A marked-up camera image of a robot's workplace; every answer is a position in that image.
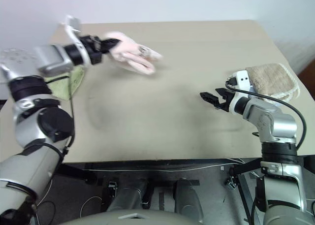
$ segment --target wire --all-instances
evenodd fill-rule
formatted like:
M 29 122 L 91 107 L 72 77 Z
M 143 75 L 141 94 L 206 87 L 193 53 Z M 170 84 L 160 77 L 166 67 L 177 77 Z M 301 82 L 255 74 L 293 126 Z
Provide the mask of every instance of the wire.
M 99 198 L 100 201 L 102 201 L 102 198 L 99 197 L 99 196 L 92 196 L 91 198 L 88 198 L 88 199 L 82 204 L 82 206 L 81 206 L 81 209 L 80 209 L 80 218 L 82 217 L 82 210 L 83 210 L 84 205 L 85 205 L 87 202 L 89 202 L 91 199 L 93 199 L 93 198 Z
M 189 168 L 189 169 L 179 169 L 179 170 L 161 170 L 161 169 L 122 169 L 122 170 L 103 170 L 103 169 L 84 169 L 85 171 L 100 171 L 100 172 L 144 172 L 144 171 L 153 171 L 153 172 L 185 172 L 185 171 L 193 171 L 199 170 L 209 167 L 216 167 L 216 166 L 224 166 L 230 164 L 238 164 L 234 162 L 224 163 L 224 164 L 216 164 L 216 165 L 209 165 L 205 167 L 197 167 L 197 168 Z
M 45 146 L 45 147 L 52 149 L 53 151 L 55 151 L 59 155 L 59 162 L 63 161 L 64 155 L 55 146 L 48 144 L 48 143 L 45 143 L 45 142 L 41 142 L 41 143 L 33 143 L 29 146 L 29 148 L 30 147 L 36 147 L 36 146 L 38 146 L 38 147 Z
M 255 219 L 254 219 L 255 208 L 256 208 L 256 197 L 255 197 L 254 201 L 252 202 L 252 213 L 251 213 L 252 225 L 255 224 Z
M 242 160 L 241 158 L 238 158 L 240 161 L 242 161 L 242 163 L 245 163 L 244 160 Z
M 55 78 L 55 79 L 52 79 L 52 80 L 50 80 L 50 81 L 47 81 L 46 84 L 50 84 L 50 83 L 53 83 L 53 82 L 55 82 L 55 81 L 60 81 L 60 80 L 67 79 L 67 78 L 69 78 L 69 76 L 57 77 L 57 78 Z
M 238 162 L 238 163 L 244 164 L 244 162 L 238 161 L 238 160 L 235 160 L 235 159 L 227 159 L 227 160 L 231 160 L 231 161 L 234 161 L 234 162 Z
M 56 214 L 56 205 L 55 205 L 55 203 L 54 203 L 54 202 L 52 202 L 52 201 L 50 201 L 50 200 L 47 200 L 47 201 L 42 202 L 42 204 L 41 204 L 41 205 L 43 205 L 43 204 L 45 204 L 45 203 L 50 203 L 50 204 L 52 204 L 52 205 L 53 205 L 53 207 L 54 207 L 53 217 L 51 218 L 50 222 L 48 223 L 48 225 L 51 225 L 51 223 L 53 222 L 53 220 L 54 220 L 54 218 L 55 218 L 55 214 Z M 36 218 L 37 218 L 37 222 L 38 222 L 38 224 L 40 225 L 40 222 L 39 222 L 39 218 L 38 218 L 38 214 L 37 214 L 37 213 L 36 213 Z
M 39 206 L 42 202 L 43 202 L 43 200 L 46 198 L 46 196 L 48 195 L 48 193 L 49 193 L 49 191 L 50 191 L 50 188 L 51 188 L 51 185 L 53 184 L 53 179 L 51 179 L 50 180 L 50 185 L 49 185 L 49 187 L 48 187 L 48 190 L 47 190 L 47 192 L 46 192 L 46 194 L 44 195 L 44 197 L 40 200 L 40 202 L 37 204 L 37 206 Z
M 306 210 L 306 212 L 314 217 L 314 215 L 310 211 Z
M 260 177 L 257 173 L 255 172 L 251 172 L 252 175 L 254 175 L 255 177 Z
M 315 204 L 315 201 L 313 201 L 312 204 L 311 204 L 311 212 L 312 212 L 313 217 L 315 218 L 314 204 Z
M 226 81 L 225 87 L 228 88 L 228 89 L 231 90 L 231 91 L 241 92 L 241 93 L 245 93 L 245 94 L 248 94 L 248 95 L 257 96 L 257 97 L 260 97 L 260 98 L 266 98 L 266 99 L 269 99 L 269 100 L 272 100 L 272 101 L 281 103 L 281 104 L 283 104 L 284 106 L 286 106 L 286 107 L 292 109 L 292 110 L 300 117 L 301 122 L 302 122 L 302 125 L 303 125 L 302 136 L 301 136 L 300 142 L 299 142 L 299 143 L 297 144 L 297 146 L 296 146 L 296 150 L 298 150 L 298 149 L 301 147 L 301 145 L 302 145 L 302 143 L 303 143 L 303 141 L 304 141 L 305 135 L 306 135 L 306 128 L 307 128 L 307 127 L 306 127 L 306 121 L 305 121 L 305 119 L 304 119 L 302 113 L 301 113 L 299 110 L 297 110 L 297 109 L 296 109 L 295 107 L 293 107 L 291 104 L 288 104 L 288 103 L 286 103 L 286 102 L 284 102 L 284 101 L 282 101 L 282 100 L 279 100 L 279 99 L 277 99 L 277 98 L 273 98 L 273 97 L 270 97 L 270 96 L 265 96 L 265 95 L 257 94 L 257 93 L 250 92 L 250 91 L 243 91 L 243 90 L 239 90 L 239 89 L 236 89 L 236 88 L 232 88 L 232 87 L 229 86 L 228 81 Z

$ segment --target robotic arm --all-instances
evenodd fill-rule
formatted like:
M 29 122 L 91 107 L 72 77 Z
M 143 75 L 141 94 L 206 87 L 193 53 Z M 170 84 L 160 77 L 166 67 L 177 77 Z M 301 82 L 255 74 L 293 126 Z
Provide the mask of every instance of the robotic arm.
M 247 71 L 234 73 L 227 84 L 248 91 Z M 225 88 L 216 91 L 226 102 L 219 103 L 218 97 L 207 92 L 200 95 L 217 109 L 241 114 L 258 130 L 253 134 L 259 136 L 261 142 L 260 165 L 264 176 L 257 179 L 255 201 L 259 210 L 266 212 L 264 224 L 313 224 L 306 213 L 302 168 L 298 164 L 295 146 L 297 125 L 294 118 L 273 104 L 248 98 L 243 93 Z
M 61 109 L 43 77 L 69 72 L 79 64 L 98 64 L 120 42 L 78 37 L 78 25 L 71 19 L 66 26 L 73 44 L 36 47 L 34 56 L 23 50 L 2 54 L 0 67 L 15 101 L 15 135 L 23 151 L 0 163 L 1 224 L 29 223 L 35 201 L 63 161 L 74 133 L 72 117 Z

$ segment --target table surface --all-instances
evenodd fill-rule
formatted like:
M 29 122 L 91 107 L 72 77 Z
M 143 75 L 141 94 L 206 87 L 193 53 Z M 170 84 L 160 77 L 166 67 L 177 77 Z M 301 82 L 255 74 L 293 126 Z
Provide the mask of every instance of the table surface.
M 152 76 L 113 68 L 107 57 L 91 67 L 74 94 L 76 138 L 64 162 L 260 157 L 255 127 L 216 110 L 199 92 L 215 93 L 228 76 L 248 66 L 287 60 L 254 21 L 84 24 L 82 34 L 121 31 L 163 54 Z M 67 44 L 62 26 L 52 43 Z M 315 154 L 315 102 L 299 81 L 290 103 L 308 123 L 299 155 Z M 62 106 L 69 110 L 68 101 Z M 19 153 L 12 100 L 0 112 L 0 160 Z M 289 109 L 298 124 L 301 123 Z

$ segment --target white wall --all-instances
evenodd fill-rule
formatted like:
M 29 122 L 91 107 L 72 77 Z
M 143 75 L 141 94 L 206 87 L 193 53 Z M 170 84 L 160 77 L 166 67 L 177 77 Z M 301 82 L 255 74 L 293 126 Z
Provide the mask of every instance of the white wall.
M 252 19 L 296 73 L 315 58 L 314 0 L 0 0 L 0 49 L 47 42 L 65 14 L 83 23 Z

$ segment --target green cloth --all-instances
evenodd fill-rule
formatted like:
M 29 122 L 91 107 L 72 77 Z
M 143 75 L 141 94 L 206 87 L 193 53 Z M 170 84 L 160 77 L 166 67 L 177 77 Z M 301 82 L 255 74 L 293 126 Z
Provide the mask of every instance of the green cloth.
M 62 77 L 62 76 L 68 76 L 68 74 L 61 74 L 59 76 L 49 77 L 45 78 L 45 81 L 50 81 L 52 79 Z M 80 86 L 82 79 L 84 77 L 84 70 L 82 66 L 76 66 L 73 71 L 71 72 L 71 95 L 73 96 L 74 92 L 77 90 L 77 88 Z M 68 88 L 68 78 L 62 79 L 59 81 L 52 82 L 48 84 L 48 87 L 53 92 L 53 95 L 62 98 L 65 100 L 69 99 L 69 88 Z

